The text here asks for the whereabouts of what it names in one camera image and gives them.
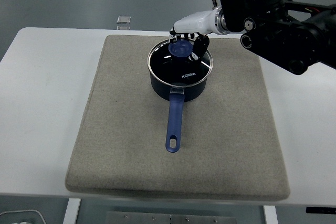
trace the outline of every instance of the dark blue saucepan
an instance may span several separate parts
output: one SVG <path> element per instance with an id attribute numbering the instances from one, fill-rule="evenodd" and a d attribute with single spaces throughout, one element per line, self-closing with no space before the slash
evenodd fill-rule
<path id="1" fill-rule="evenodd" d="M 159 96 L 170 102 L 165 145 L 169 152 L 180 149 L 183 103 L 202 93 L 213 67 L 206 49 L 208 37 L 205 40 L 179 39 L 174 44 L 166 40 L 148 55 L 151 85 Z"/>

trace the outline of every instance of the beige mat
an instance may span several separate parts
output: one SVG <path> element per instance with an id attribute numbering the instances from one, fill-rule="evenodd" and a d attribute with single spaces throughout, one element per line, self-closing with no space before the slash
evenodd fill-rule
<path id="1" fill-rule="evenodd" d="M 169 102 L 152 89 L 164 37 L 105 40 L 66 177 L 70 191 L 115 196 L 280 200 L 289 195 L 260 62 L 239 39 L 211 39 L 204 92 L 184 103 L 181 148 L 165 149 Z"/>

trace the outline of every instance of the blue handle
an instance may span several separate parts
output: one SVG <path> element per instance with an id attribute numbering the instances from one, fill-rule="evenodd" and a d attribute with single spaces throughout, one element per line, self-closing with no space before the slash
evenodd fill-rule
<path id="1" fill-rule="evenodd" d="M 166 138 L 166 149 L 169 152 L 177 152 L 180 149 L 183 103 L 184 94 L 171 93 L 169 95 L 169 117 Z"/>

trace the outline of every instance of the robotic hand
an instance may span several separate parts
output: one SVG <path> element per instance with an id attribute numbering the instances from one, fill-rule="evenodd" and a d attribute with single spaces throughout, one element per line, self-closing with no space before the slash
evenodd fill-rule
<path id="1" fill-rule="evenodd" d="M 181 35 L 197 37 L 193 58 L 206 51 L 206 34 L 219 35 L 245 30 L 240 42 L 247 50 L 294 74 L 304 73 L 321 62 L 336 68 L 336 4 L 322 6 L 288 0 L 220 0 L 222 6 L 177 21 L 171 43 Z M 309 13 L 300 22 L 289 10 Z"/>

